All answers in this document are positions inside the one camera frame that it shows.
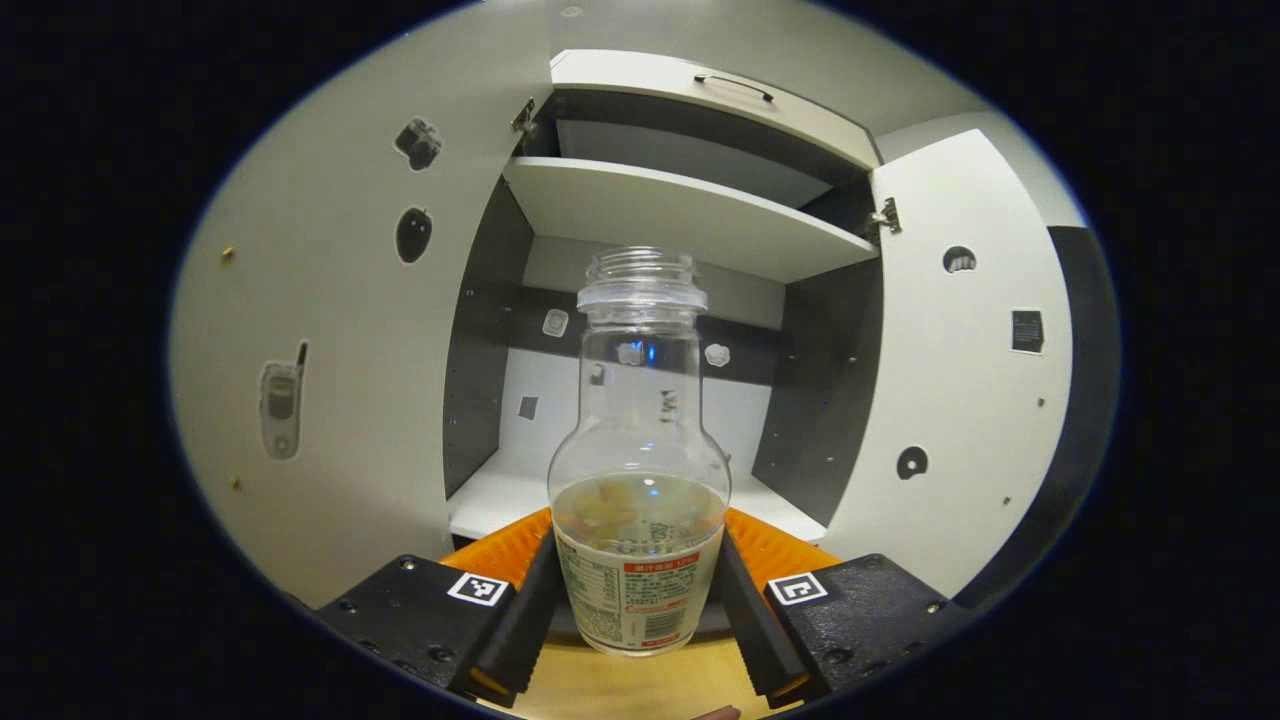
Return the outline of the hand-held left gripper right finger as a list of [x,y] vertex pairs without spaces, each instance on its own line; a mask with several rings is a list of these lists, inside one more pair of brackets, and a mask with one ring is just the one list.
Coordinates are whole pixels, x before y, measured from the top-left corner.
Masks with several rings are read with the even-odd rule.
[[772,708],[878,685],[977,620],[882,553],[840,560],[737,509],[724,520],[716,594]]

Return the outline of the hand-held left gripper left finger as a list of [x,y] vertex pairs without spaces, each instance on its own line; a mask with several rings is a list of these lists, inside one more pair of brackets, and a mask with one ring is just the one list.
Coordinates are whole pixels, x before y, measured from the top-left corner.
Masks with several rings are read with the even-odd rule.
[[544,507],[443,559],[396,556],[315,618],[435,689],[511,707],[561,603],[559,569]]

